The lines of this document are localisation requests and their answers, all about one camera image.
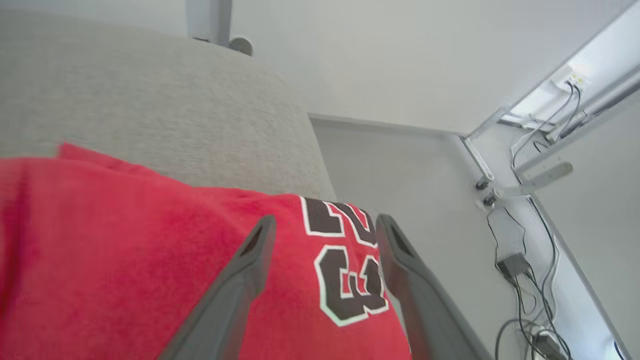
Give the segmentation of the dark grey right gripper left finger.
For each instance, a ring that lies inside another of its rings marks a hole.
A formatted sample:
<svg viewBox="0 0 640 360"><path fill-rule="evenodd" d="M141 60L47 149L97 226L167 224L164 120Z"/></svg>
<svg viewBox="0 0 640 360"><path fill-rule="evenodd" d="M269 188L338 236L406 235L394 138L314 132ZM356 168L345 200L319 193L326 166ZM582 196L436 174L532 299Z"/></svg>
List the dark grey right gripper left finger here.
<svg viewBox="0 0 640 360"><path fill-rule="evenodd" d="M236 360L249 312L263 292L275 244L273 215L259 219L160 354L160 360Z"/></svg>

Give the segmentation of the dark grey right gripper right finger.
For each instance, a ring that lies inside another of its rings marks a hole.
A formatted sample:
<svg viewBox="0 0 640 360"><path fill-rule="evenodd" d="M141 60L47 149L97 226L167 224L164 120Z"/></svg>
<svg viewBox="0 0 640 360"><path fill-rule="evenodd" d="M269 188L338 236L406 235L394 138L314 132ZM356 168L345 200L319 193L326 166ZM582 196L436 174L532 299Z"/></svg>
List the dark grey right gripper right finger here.
<svg viewBox="0 0 640 360"><path fill-rule="evenodd" d="M391 215L375 221L382 274L400 303L414 360L491 360L434 273L428 269Z"/></svg>

